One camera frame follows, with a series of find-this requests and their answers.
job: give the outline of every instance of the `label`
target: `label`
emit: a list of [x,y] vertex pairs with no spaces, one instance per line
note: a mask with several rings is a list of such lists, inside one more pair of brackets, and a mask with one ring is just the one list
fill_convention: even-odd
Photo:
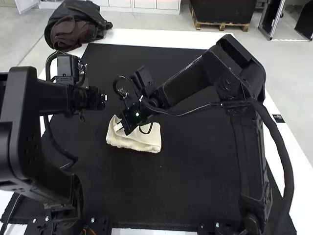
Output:
[[280,114],[273,114],[273,117],[277,123],[285,123],[283,117]]

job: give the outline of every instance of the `rubber mat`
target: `rubber mat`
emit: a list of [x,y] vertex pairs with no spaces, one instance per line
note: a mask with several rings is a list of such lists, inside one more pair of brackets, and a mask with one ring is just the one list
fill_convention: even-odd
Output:
[[[145,65],[160,85],[203,52],[88,45],[82,59],[88,63],[89,84],[106,90],[106,108],[85,112],[84,123],[78,117],[63,115],[55,115],[51,120],[57,142],[79,156],[70,171],[83,184],[85,218],[105,215],[116,227],[186,231],[219,220],[239,223],[240,182],[235,142],[229,118],[222,109],[183,118],[155,117],[161,125],[162,137],[158,154],[118,149],[105,140],[111,117],[123,109],[112,89],[116,76],[129,76]],[[218,101],[217,94],[214,88],[207,88],[184,100],[175,110],[186,111],[212,101]],[[56,165],[63,165],[66,160],[53,149],[46,134],[42,141],[46,156]],[[271,173],[270,179],[274,204],[269,231],[282,200]],[[12,202],[2,220],[7,218],[11,206]],[[29,219],[44,214],[40,203],[25,198],[11,222],[28,223]],[[285,234],[296,234],[290,218],[286,218],[285,229],[288,231]]]

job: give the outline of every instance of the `floor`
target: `floor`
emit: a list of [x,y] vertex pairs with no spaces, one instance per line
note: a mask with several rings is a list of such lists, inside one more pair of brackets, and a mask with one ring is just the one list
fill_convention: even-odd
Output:
[[[52,52],[42,37],[51,13],[51,10],[32,9],[19,16],[16,8],[0,8],[0,71],[16,65],[32,65],[41,72]],[[186,1],[182,2],[178,16],[122,12],[102,12],[102,15],[113,22],[114,28],[195,31]],[[266,68],[267,91],[313,165],[313,110],[310,108],[313,43],[268,42],[257,29],[260,17],[260,13],[254,14],[247,33],[236,27],[226,27],[225,31],[234,33]],[[299,37],[292,29],[291,19],[285,14],[274,38]],[[217,32],[218,29],[203,27],[201,31]]]

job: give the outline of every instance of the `table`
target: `table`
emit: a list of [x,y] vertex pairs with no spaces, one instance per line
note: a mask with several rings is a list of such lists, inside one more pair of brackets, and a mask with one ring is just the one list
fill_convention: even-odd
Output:
[[[137,30],[137,29],[113,29],[109,30],[103,40],[95,43],[116,44],[129,46],[150,46],[150,47],[176,47],[192,49],[209,49],[224,36],[219,32],[182,32],[182,31],[161,31],[161,30]],[[71,54],[82,57],[87,45],[83,45],[71,52]],[[57,64],[51,64],[51,76],[57,74]],[[40,79],[45,79],[45,71],[39,75]],[[266,92],[264,105],[270,114],[280,114],[275,103]],[[310,235],[312,229],[310,224],[311,212],[313,212],[313,168],[300,148],[297,140],[286,123],[278,123],[278,129],[288,150],[294,172],[295,191],[290,210],[290,216],[294,223],[298,235]],[[43,118],[41,117],[42,134],[45,131]],[[269,167],[276,180],[278,188],[283,193],[284,174],[280,163],[276,145],[272,140],[268,129],[264,126],[265,155]],[[12,196],[11,192],[0,191],[0,213],[2,214]],[[8,225],[6,235],[23,235],[27,225]],[[194,235],[192,232],[179,231],[153,231],[134,229],[113,229],[113,235]]]

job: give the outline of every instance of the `white cabinet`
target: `white cabinet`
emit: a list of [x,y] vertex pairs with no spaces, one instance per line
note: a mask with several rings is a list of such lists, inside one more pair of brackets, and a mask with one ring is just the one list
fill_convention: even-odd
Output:
[[178,10],[178,0],[156,0],[156,8],[164,10]]
[[27,11],[35,5],[38,5],[38,0],[15,0],[19,13]]
[[[61,1],[55,2],[54,0],[46,1],[15,0],[15,1],[17,3],[19,2],[22,5],[21,10],[23,10],[24,8],[28,8],[29,6],[32,6],[34,2],[37,3],[39,2],[39,8],[50,8],[50,9],[55,9],[61,4]],[[100,11],[122,11],[122,12],[179,15],[181,0],[91,0],[91,1],[100,6]]]
[[156,9],[157,0],[134,0],[134,8]]
[[109,6],[109,0],[91,0],[99,6]]
[[109,6],[132,7],[131,0],[109,0]]

